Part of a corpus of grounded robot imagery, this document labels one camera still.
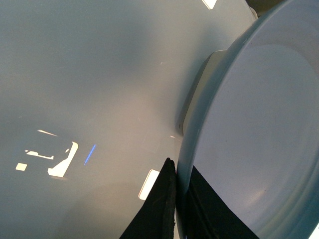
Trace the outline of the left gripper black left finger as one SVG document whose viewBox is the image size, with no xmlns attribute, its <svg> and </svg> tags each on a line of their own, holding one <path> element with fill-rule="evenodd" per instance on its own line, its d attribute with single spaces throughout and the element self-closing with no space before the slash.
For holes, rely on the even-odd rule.
<svg viewBox="0 0 319 239">
<path fill-rule="evenodd" d="M 175 164 L 173 160 L 167 158 L 144 204 L 120 238 L 174 238 L 175 199 Z"/>
</svg>

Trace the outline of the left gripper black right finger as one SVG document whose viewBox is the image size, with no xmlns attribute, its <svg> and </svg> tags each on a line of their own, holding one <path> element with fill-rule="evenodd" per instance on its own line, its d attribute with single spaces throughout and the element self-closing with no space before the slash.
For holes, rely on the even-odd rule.
<svg viewBox="0 0 319 239">
<path fill-rule="evenodd" d="M 186 201 L 188 239 L 257 239 L 193 167 Z"/>
</svg>

